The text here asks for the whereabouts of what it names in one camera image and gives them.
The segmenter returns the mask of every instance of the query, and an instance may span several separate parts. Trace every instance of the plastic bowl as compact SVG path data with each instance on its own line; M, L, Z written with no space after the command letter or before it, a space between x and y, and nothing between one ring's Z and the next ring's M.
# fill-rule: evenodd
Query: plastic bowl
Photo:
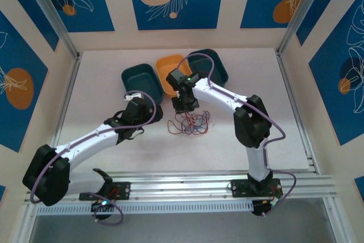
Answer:
M177 93L173 90L171 85L167 83L167 76L168 74L173 71L175 68L177 68L177 65L184 57L179 54L166 56L164 58L161 58L155 62L155 67L157 70L157 74L160 80L160 83L162 84L164 92L167 94L169 98L173 98L177 96ZM182 71L182 73L186 75L190 75L192 73L191 69L188 66L188 62L184 61L182 65L179 67L179 70Z
M140 64L127 68L121 73L121 80L124 83L126 91L144 91L153 98L156 104L159 105L162 102L162 86L151 65ZM152 104L148 98L145 99L149 104Z
M207 48L205 50L191 52L190 54L192 53L204 53L214 60L215 68L211 75L211 81L223 87L228 81L229 75L217 52ZM188 63L192 72L197 72L202 77L207 77L212 67L211 61L208 58L199 55L189 57Z

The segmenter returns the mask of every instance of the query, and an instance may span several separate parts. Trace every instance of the white cable tray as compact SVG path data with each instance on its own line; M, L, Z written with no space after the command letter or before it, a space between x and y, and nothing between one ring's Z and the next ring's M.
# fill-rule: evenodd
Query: white cable tray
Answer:
M186 201L186 202L149 202L149 203L118 203L122 212L128 214L146 213L210 213L210 212L251 212L253 202L251 200L231 201ZM119 213L112 208L98 214ZM49 215L89 215L91 203L85 204L56 204L51 207L40 205L37 216Z

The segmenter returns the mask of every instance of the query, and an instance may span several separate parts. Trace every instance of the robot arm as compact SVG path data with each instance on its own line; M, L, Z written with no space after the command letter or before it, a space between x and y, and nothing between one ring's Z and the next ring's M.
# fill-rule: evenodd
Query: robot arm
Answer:
M57 154L67 149L67 152L57 158L43 175L35 195L47 206L54 205L65 195L74 193L92 192L107 196L114 189L115 183L105 172L94 169L94 172L83 173L74 172L74 169L96 153L131 139L136 131L144 132L142 127L137 126L149 121L152 112L153 108L146 100L134 97L128 102L125 110L116 112L113 117L89 134L55 148L48 145L41 146L23 178L23 184L32 190L43 168ZM156 115L150 124L160 121L162 117L163 112L158 105Z
M199 107L198 100L203 100L234 116L235 136L247 151L250 187L257 195L267 188L272 172L264 161L264 144L272 124L243 103L247 102L268 115L262 100L256 95L238 95L212 82L208 83L207 78L201 78L197 73L187 76L178 69L169 73L167 82L178 92L178 97L172 98L177 114L193 111Z

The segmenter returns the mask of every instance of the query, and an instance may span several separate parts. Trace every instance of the orange bowl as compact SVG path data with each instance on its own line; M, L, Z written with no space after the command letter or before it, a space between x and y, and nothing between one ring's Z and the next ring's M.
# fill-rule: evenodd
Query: orange bowl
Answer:
M176 97L177 92L175 92L171 85L167 83L166 78L171 71L177 68L177 65L183 58L184 57L180 54L174 54L158 59L157 62L155 62L158 78L160 80L160 83L162 84L164 92L169 98ZM192 74L187 60L182 63L182 65L179 67L179 70L186 75Z

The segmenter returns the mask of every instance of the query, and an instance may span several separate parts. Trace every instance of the white table surface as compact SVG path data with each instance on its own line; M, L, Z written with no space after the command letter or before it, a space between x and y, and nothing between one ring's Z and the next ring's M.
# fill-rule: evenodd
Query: white table surface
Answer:
M287 133L283 141L268 146L274 169L308 168L304 147L291 104L272 48L215 49L228 74L225 88L238 94L262 98L268 114ZM187 55L194 50L86 51L69 102L59 144L70 142L97 128L104 120L123 110L124 69L140 63L153 67L157 59ZM164 97L163 119L145 126L145 133L124 141L88 159L76 171L101 168L104 171L211 171L248 170L245 148L234 134L233 117L211 104L200 102L197 111L208 110L216 124L200 137L171 135L167 121L174 119L171 100ZM272 127L270 138L280 133Z

